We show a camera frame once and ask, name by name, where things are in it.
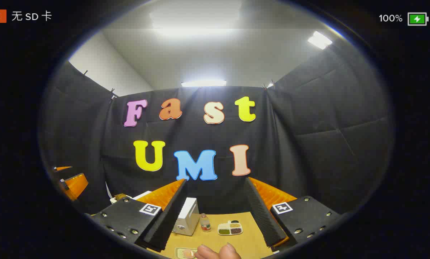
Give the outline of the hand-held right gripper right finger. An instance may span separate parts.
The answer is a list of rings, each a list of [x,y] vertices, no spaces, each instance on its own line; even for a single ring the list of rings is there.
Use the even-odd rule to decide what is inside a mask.
[[[341,217],[311,196],[295,198],[251,177],[244,182],[244,192],[266,246],[273,251],[310,241]]]

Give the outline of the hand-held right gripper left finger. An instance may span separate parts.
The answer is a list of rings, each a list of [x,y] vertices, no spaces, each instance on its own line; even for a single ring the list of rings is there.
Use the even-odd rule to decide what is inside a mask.
[[[185,180],[93,179],[85,190],[85,212],[119,245],[160,252],[186,197]]]

